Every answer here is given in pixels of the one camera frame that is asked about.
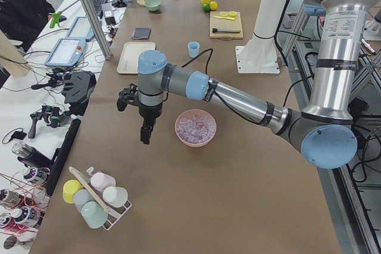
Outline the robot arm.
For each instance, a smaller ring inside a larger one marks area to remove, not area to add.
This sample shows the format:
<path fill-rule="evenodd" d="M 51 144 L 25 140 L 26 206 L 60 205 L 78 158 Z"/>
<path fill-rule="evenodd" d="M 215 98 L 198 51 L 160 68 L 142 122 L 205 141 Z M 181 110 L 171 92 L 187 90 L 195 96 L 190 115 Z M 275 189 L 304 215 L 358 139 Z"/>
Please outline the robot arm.
<path fill-rule="evenodd" d="M 345 165 L 357 152 L 348 103 L 366 12 L 378 1 L 304 0 L 321 5 L 326 15 L 310 101 L 299 112 L 253 97 L 199 71 L 170 64 L 160 51 L 141 53 L 138 105 L 145 123 L 142 141 L 149 143 L 155 119 L 161 114 L 163 94 L 168 92 L 224 105 L 256 125 L 270 128 L 319 168 Z"/>

